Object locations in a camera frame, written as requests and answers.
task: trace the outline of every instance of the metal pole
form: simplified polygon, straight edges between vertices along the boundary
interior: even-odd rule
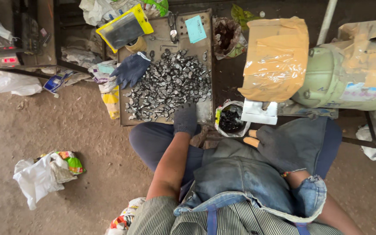
[[[321,24],[319,38],[317,45],[323,44],[326,41],[327,32],[329,31],[330,23],[332,22],[333,13],[335,12],[337,0],[329,0],[326,14],[324,15],[323,23]]]

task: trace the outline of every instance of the workbench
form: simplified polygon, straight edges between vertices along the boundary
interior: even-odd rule
[[[200,40],[194,44],[190,43],[189,36],[187,33],[187,29],[185,27],[185,20],[190,19],[200,15],[201,21],[204,27],[204,31],[206,32],[207,37],[203,40]],[[211,99],[206,98],[205,101],[199,100],[197,103],[197,120],[199,124],[206,124],[206,125],[213,125],[214,124],[214,112],[215,106],[213,102],[214,98],[214,80],[212,76],[213,69],[213,46],[212,46],[212,10],[207,9],[205,11],[193,12],[193,13],[185,13],[181,14],[177,17],[177,31],[179,35],[179,42],[173,44],[171,42],[162,41],[162,40],[150,40],[152,36],[156,38],[169,38],[170,28],[168,25],[168,18],[161,17],[161,18],[154,18],[149,20],[150,24],[152,25],[154,32],[149,35],[144,35],[143,38],[148,44],[148,53],[150,51],[155,52],[154,59],[155,61],[160,59],[160,55],[164,52],[165,48],[169,49],[170,52],[177,52],[178,50],[188,49],[186,56],[193,56],[198,55],[198,59],[207,66],[208,69],[211,69],[210,77],[211,77]],[[176,48],[172,47],[163,47],[162,51],[160,50],[161,45],[175,45]],[[207,51],[207,59],[206,61],[202,60],[202,54]],[[121,48],[117,52],[118,62],[123,61],[127,56],[131,55],[125,47]],[[132,115],[131,113],[125,112],[125,103],[129,102],[129,97],[124,96],[128,92],[131,92],[132,88],[125,88],[123,90],[119,90],[119,99],[120,99],[120,125],[122,126],[133,126],[144,121],[132,119],[129,120],[129,117]],[[173,124],[172,121],[166,121],[165,117],[159,117],[156,122],[159,123],[166,123],[166,124]]]

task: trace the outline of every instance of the striped shirt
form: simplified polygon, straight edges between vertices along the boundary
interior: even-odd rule
[[[137,210],[127,235],[207,235],[207,212],[182,212],[173,215],[178,201],[158,196]],[[337,229],[320,222],[307,225],[311,235],[341,235]],[[254,208],[248,201],[219,208],[217,235],[299,235],[295,225],[283,218]]]

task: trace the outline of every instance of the wrench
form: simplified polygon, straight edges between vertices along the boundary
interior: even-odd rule
[[[150,40],[151,40],[151,41],[153,41],[153,40],[159,40],[159,41],[167,41],[167,42],[170,42],[170,39],[156,38],[155,36],[151,36],[151,37],[150,37]]]
[[[162,46],[164,46],[164,47],[177,47],[176,45],[160,45],[159,51],[162,51]]]

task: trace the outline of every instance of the forearm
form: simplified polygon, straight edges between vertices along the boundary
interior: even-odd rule
[[[191,136],[175,134],[154,172],[146,200],[155,196],[173,196],[178,200]]]
[[[297,171],[288,175],[285,180],[292,189],[296,189],[309,176],[307,171]],[[329,194],[327,194],[322,213],[317,218],[323,223],[339,229],[345,235],[363,235],[356,223]]]

